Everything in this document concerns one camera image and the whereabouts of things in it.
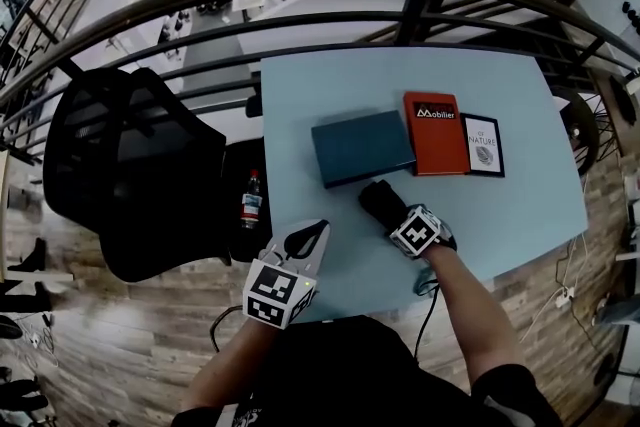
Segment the dark blue flat box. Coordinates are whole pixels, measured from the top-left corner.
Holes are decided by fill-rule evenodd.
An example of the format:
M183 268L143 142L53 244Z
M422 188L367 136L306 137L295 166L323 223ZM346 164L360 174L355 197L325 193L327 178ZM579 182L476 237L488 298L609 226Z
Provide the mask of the dark blue flat box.
M397 111L315 126L311 137L325 188L407 169L416 163Z

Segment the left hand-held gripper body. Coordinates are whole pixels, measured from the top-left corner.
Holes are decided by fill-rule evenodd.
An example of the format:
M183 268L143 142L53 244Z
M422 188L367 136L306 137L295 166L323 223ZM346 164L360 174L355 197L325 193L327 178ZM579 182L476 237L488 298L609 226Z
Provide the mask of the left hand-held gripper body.
M243 289L242 312L285 329L311 303L331 228L324 219L286 227L251 263Z

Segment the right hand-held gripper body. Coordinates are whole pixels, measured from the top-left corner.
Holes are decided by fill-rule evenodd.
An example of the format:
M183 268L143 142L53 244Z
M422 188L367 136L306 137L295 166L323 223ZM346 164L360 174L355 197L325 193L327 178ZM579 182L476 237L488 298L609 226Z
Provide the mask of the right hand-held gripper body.
M407 218L388 237L412 260L420 258L432 245L453 248L449 225L422 204L412 205Z

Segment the red book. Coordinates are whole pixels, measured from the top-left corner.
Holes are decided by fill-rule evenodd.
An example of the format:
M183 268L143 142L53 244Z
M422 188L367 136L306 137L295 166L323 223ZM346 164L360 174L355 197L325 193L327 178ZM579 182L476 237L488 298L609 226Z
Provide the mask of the red book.
M416 176L465 175L468 150L454 95L407 91L403 96Z

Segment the person's right forearm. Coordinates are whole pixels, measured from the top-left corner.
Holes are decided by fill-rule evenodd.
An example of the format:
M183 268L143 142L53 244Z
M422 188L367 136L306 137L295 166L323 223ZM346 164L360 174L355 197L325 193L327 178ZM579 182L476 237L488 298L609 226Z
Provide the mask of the person's right forearm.
M435 271L470 383L504 365L524 365L516 332L502 306L453 249L434 245L423 257Z

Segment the light blue table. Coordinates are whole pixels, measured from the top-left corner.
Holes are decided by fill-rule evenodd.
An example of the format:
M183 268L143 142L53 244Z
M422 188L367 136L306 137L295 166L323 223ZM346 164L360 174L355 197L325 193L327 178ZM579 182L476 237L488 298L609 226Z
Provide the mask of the light blue table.
M573 152L531 57L389 47L274 57L260 67L273 228L309 219L325 219L331 228L304 322L399 309L416 299L420 263L404 256L362 209L362 182L324 186L311 136L316 125L402 112L408 91L451 94L461 111L498 123L501 178L386 175L404 202L424 204L450 226L478 279L519 267L587 229Z

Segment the black framed white book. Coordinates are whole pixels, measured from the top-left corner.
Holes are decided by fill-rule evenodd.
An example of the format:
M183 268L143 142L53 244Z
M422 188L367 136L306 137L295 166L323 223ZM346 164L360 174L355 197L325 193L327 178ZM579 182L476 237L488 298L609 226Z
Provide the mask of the black framed white book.
M498 121L460 114L469 158L469 175L504 178L505 167Z

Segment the black mesh office chair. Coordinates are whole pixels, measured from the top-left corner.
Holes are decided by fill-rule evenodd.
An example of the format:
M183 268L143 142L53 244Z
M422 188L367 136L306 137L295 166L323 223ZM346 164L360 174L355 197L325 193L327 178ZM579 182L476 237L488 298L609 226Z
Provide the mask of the black mesh office chair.
M229 143L148 68L88 70L54 112L44 195L94 232L108 269L140 282L207 258L255 258L272 235L267 205L242 223L249 181L267 179L264 142Z

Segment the black umbrella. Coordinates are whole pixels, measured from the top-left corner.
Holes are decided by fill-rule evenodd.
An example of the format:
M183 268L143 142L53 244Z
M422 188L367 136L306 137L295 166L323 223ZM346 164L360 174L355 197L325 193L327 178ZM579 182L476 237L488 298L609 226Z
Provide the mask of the black umbrella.
M412 206L406 205L385 180L367 185L360 193L359 202L383 226L388 239L388 235L407 218ZM414 284L414 293L418 296L428 294L427 286L431 284L434 290L442 291L448 307L457 309L464 297L464 280L468 272L457 255L454 235L453 248L432 245L415 260L425 261L427 269L421 272Z

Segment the person's left forearm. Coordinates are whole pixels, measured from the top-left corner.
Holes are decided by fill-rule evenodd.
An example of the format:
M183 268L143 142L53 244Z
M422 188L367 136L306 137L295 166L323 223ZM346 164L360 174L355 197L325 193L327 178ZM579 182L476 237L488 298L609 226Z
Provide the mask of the person's left forearm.
M188 387L182 410L223 409L249 389L282 330L248 319L234 337L204 365Z

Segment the dark metal balcony railing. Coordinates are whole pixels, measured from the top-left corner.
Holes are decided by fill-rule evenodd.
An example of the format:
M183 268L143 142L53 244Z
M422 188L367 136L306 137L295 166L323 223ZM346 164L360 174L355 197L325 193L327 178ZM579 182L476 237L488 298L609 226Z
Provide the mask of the dark metal balcony railing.
M177 13L215 0L142 0L126 6L76 35L64 40L56 49L28 67L12 82L0 90L0 106L13 100L31 88L55 69L74 78L81 72L73 57L81 52L112 39L125 31L144 23L156 21L165 15ZM197 44L217 41L231 36L247 35L257 38L264 32L291 29L298 36L311 35L313 29L325 25L384 22L386 28L364 36L343 36L336 42L323 43L314 37L310 43L290 41L278 48L274 42L265 43L259 50L236 57L209 58L200 64L180 68L162 74L164 80L174 80L218 69L251 64L266 58L329 50L384 48L384 47L441 47L437 36L463 27L509 31L528 34L525 23L507 24L498 16L515 11L529 11L542 17L564 22L592 36L590 45L576 47L578 57L572 61L575 67L584 66L589 58L603 59L599 49L608 44L627 57L640 63L640 52L596 22L572 9L570 0L403 0L390 8L370 10L349 5L331 10L327 7L310 13L261 18L253 21L211 29L194 35L180 37L136 51L107 63L108 68L122 68L134 62L155 57L169 50L182 49Z

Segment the person's black clothing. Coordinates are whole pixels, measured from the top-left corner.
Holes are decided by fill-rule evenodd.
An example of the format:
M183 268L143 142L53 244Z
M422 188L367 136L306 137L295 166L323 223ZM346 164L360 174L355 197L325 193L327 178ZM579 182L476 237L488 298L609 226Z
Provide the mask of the person's black clothing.
M422 370L399 335L369 317L282 331L230 404L232 427L563 427L522 365L492 369L464 392ZM223 409L181 409L171 427L216 427Z

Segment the red label plastic bottle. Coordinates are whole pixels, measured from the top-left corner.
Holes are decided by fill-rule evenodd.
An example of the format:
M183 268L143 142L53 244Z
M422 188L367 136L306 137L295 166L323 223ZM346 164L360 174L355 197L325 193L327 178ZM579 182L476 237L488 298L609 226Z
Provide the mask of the red label plastic bottle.
M241 227L254 229L259 223L262 205L261 182L257 169L250 171L245 193L241 199Z

